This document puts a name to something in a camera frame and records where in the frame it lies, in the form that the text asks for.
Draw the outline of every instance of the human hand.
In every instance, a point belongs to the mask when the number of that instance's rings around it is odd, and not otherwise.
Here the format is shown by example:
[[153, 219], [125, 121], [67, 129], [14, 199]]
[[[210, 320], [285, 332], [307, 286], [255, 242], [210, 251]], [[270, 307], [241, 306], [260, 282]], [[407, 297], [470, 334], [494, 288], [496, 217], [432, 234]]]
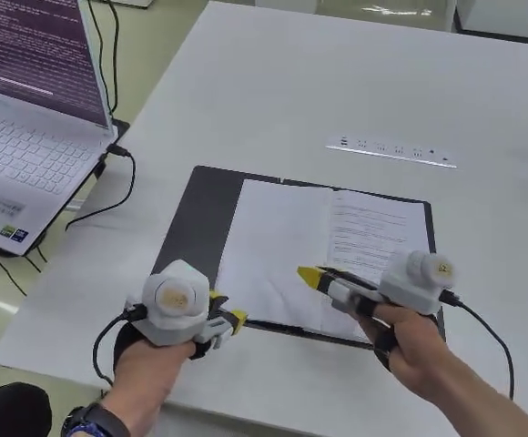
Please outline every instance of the human hand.
[[[410, 391], [435, 403], [440, 378], [464, 366], [448, 349], [438, 327], [412, 310], [392, 305], [378, 305], [373, 316], [394, 328], [399, 347], [390, 353], [391, 373]], [[371, 342], [375, 342], [380, 333], [375, 321], [357, 319]]]
[[194, 353], [192, 342], [165, 348], [146, 340], [136, 342], [118, 359], [113, 388], [100, 403], [126, 425], [132, 437], [146, 435], [181, 366]]

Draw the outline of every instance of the laptop screen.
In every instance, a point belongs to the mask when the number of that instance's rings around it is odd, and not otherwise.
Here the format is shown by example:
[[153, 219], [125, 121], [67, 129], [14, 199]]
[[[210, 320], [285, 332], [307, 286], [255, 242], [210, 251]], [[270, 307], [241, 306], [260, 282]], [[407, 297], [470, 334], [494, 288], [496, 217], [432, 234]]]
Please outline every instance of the laptop screen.
[[0, 94], [107, 124], [78, 0], [0, 0]]

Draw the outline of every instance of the laptop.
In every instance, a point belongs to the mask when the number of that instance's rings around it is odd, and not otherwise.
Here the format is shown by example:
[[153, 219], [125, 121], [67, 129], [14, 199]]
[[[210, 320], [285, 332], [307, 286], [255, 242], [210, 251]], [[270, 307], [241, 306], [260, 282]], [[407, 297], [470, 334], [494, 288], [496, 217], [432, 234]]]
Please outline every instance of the laptop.
[[116, 139], [78, 0], [0, 0], [0, 249], [25, 255]]

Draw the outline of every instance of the hand-mounted device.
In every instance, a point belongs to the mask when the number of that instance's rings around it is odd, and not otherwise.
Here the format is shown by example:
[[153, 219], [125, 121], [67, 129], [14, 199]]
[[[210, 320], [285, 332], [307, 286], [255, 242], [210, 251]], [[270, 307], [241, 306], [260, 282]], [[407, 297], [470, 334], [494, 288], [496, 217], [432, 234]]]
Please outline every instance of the hand-mounted device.
[[183, 260], [169, 264], [145, 282], [142, 300], [128, 298], [124, 311], [98, 334], [92, 350], [92, 365], [98, 377], [112, 385], [98, 366], [98, 348], [105, 335], [122, 320], [128, 322], [115, 344], [115, 367], [122, 352], [136, 341], [147, 339], [158, 347], [194, 341], [203, 358], [219, 349], [244, 326], [248, 315], [241, 310], [227, 311], [228, 297], [209, 289], [209, 280]]
[[509, 348], [481, 316], [449, 291], [454, 286], [454, 267], [444, 256], [418, 250], [395, 252], [381, 281], [376, 284], [348, 271], [330, 267], [299, 267], [299, 275], [311, 288], [328, 295], [339, 311], [371, 318], [380, 333], [373, 344], [378, 360], [390, 369], [390, 352], [399, 346], [393, 326], [373, 318], [379, 303], [414, 310], [434, 323], [443, 303], [466, 310], [477, 319], [503, 347], [509, 367], [509, 398], [514, 396], [514, 367]]

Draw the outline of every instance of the document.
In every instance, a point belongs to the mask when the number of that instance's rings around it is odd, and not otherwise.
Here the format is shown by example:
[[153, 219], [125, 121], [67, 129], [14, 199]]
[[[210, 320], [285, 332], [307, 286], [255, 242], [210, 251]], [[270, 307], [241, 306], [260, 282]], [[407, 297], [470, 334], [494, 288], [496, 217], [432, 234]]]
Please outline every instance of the document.
[[359, 325], [309, 288], [298, 266], [332, 266], [379, 283], [397, 249], [429, 250], [424, 206], [352, 191], [246, 180], [219, 265], [226, 307], [344, 339]]

